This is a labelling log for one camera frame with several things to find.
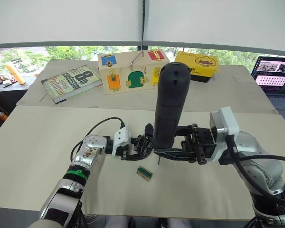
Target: book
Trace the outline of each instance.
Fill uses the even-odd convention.
[[[57,104],[88,89],[101,85],[99,74],[88,65],[68,70],[59,75],[41,80],[48,95]]]

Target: beige tabletop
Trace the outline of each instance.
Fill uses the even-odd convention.
[[[40,210],[70,164],[73,146],[97,122],[122,118],[133,136],[154,123],[154,111],[18,105],[0,128],[0,207]],[[255,136],[271,154],[285,156],[285,121],[278,114],[235,113],[240,130]],[[209,112],[183,112],[180,125],[209,127]],[[112,136],[119,122],[104,123],[98,135]],[[180,147],[177,137],[174,147]],[[201,219],[250,219],[252,201],[231,165],[204,166],[151,155],[121,161],[105,155],[82,198],[85,213]],[[154,173],[150,182],[139,165]],[[285,180],[285,163],[283,178]]]
[[[56,107],[97,107],[112,109],[155,110],[157,89],[124,94],[105,95],[102,86],[93,88],[67,101],[55,104],[47,95],[40,80],[61,72],[88,64],[94,70],[97,62],[75,60],[51,60],[34,84],[17,105]],[[245,66],[220,65],[221,73],[207,83],[191,81],[184,111],[209,112],[231,106],[238,113],[277,114],[262,89],[255,83]]]

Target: yellow box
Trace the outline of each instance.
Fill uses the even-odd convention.
[[[161,49],[98,55],[104,93],[157,88],[161,68],[167,63],[169,59]]]
[[[214,56],[179,51],[175,62],[184,63],[190,68],[193,81],[207,82],[215,71],[220,73],[219,62]]]

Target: black handle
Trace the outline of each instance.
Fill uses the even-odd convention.
[[[174,143],[190,78],[190,70],[183,63],[168,63],[161,69],[153,134],[155,149],[171,148]]]

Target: wooden lock box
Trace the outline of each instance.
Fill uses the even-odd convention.
[[[161,68],[169,63],[163,50],[98,55],[105,94],[157,88]]]

